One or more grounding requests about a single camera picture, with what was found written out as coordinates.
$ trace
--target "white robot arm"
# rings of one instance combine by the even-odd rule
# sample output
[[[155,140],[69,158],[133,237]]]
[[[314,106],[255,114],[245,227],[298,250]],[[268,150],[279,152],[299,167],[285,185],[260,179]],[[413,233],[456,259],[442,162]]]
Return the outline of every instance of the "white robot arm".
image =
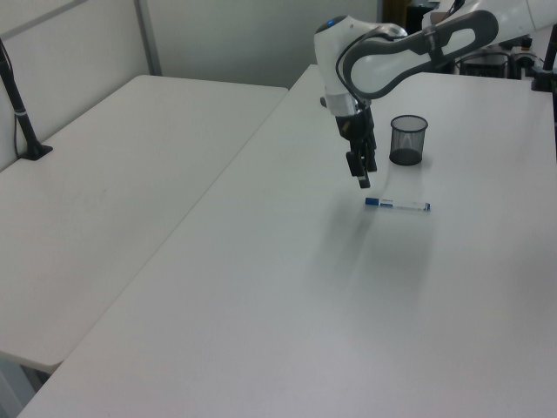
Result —
[[[325,81],[327,108],[340,135],[353,177],[369,187],[375,138],[369,104],[407,77],[456,57],[557,23],[557,0],[444,0],[446,16],[410,37],[393,24],[335,17],[315,34],[315,55]]]

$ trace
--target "table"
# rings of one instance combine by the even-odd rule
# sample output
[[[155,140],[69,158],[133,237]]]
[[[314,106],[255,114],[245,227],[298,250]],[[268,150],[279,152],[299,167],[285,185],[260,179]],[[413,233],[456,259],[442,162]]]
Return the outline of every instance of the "table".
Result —
[[[142,76],[0,174],[0,356],[52,372],[285,89]]]
[[[310,67],[21,418],[554,416],[551,96],[409,78],[361,191],[322,88]],[[387,159],[405,113],[414,167]]]

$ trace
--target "pen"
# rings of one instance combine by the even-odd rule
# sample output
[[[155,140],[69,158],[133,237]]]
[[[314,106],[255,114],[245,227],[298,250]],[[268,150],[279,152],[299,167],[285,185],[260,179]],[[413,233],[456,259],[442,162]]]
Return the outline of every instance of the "pen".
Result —
[[[366,198],[366,205],[399,209],[413,209],[414,211],[431,211],[431,205],[429,203],[423,202],[399,202],[398,200]]]

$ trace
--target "white wall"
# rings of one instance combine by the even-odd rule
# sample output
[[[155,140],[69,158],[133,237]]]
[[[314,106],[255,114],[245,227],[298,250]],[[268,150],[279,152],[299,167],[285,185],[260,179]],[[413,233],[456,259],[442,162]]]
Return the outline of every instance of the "white wall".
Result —
[[[54,16],[57,10],[67,10],[74,3],[83,0],[3,0],[0,13],[0,37],[5,38],[21,27],[27,27],[47,16]]]
[[[377,19],[377,0],[145,0],[165,76],[291,87],[326,20]]]
[[[88,0],[4,44],[40,141],[148,73],[133,0]],[[0,84],[0,170],[15,160],[12,130],[13,110]],[[23,149],[21,131],[18,137]]]

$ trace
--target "white table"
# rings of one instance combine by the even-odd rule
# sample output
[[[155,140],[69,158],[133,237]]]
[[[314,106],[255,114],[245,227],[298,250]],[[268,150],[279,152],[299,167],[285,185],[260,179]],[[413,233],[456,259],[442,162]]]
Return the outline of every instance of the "white table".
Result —
[[[0,173],[0,356],[53,371],[285,93],[135,78]]]
[[[554,417],[553,110],[529,88],[407,79],[361,191],[311,67],[21,418]],[[430,123],[415,167],[387,159],[404,113]]]

